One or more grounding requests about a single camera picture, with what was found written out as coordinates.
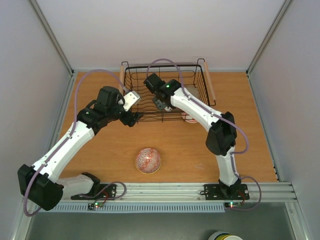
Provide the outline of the white bowl orange pattern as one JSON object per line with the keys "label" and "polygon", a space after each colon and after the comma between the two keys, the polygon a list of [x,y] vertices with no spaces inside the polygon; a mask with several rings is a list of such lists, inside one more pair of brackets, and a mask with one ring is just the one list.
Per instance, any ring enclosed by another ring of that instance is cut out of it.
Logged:
{"label": "white bowl orange pattern", "polygon": [[191,115],[189,115],[186,112],[182,112],[181,116],[182,116],[182,119],[187,123],[191,123],[191,124],[198,123],[198,121],[195,118],[193,118]]}

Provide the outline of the white bowl dark diamond pattern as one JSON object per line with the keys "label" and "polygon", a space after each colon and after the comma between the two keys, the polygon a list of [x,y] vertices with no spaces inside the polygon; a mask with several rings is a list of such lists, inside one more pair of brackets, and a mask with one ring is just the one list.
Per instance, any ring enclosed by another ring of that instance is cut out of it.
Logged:
{"label": "white bowl dark diamond pattern", "polygon": [[171,112],[171,111],[172,111],[172,108],[169,107],[169,106],[166,106],[166,107],[164,108],[164,110],[166,110],[167,112]]}

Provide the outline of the cream white bowl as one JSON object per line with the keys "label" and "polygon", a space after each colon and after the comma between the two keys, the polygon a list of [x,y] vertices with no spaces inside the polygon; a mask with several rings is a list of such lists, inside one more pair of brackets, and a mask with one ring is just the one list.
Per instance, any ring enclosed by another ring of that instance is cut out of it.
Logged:
{"label": "cream white bowl", "polygon": [[187,86],[186,90],[188,91],[189,99],[200,99],[200,94],[198,89],[194,86]]}

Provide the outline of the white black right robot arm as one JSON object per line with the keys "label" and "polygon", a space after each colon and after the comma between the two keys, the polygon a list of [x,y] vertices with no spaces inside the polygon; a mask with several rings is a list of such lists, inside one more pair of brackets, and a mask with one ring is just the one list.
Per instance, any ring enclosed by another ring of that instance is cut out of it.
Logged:
{"label": "white black right robot arm", "polygon": [[172,109],[182,110],[204,127],[207,131],[205,145],[215,155],[218,164],[220,194],[224,199],[234,197],[241,184],[232,160],[237,138],[234,116],[209,107],[175,79],[165,82],[152,73],[143,83],[157,100]]}

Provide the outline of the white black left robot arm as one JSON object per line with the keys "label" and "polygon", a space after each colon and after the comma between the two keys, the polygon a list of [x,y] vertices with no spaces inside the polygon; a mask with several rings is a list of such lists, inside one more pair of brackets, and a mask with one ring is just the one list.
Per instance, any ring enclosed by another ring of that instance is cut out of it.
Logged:
{"label": "white black left robot arm", "polygon": [[41,159],[18,169],[26,216],[33,216],[28,212],[28,201],[49,211],[63,198],[96,199],[104,191],[100,180],[88,172],[69,178],[60,178],[60,175],[76,153],[109,123],[120,120],[125,126],[133,127],[140,115],[131,112],[131,107],[140,99],[134,90],[122,95],[117,88],[104,86],[95,100],[75,113],[69,130]]}

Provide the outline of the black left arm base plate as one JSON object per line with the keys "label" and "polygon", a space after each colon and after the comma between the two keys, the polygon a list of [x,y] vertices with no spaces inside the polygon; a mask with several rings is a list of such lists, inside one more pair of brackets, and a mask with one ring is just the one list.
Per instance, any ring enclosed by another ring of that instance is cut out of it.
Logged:
{"label": "black left arm base plate", "polygon": [[70,197],[71,200],[113,200],[116,197],[117,184],[96,184],[92,187],[89,193],[77,194]]}

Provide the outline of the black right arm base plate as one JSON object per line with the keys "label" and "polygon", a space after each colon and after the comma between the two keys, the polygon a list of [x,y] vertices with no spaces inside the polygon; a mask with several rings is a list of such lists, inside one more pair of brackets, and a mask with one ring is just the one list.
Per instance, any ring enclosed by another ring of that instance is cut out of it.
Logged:
{"label": "black right arm base plate", "polygon": [[204,184],[200,192],[206,200],[212,201],[231,201],[231,200],[249,200],[249,190],[246,184],[240,184],[236,187],[222,187],[220,184]]}

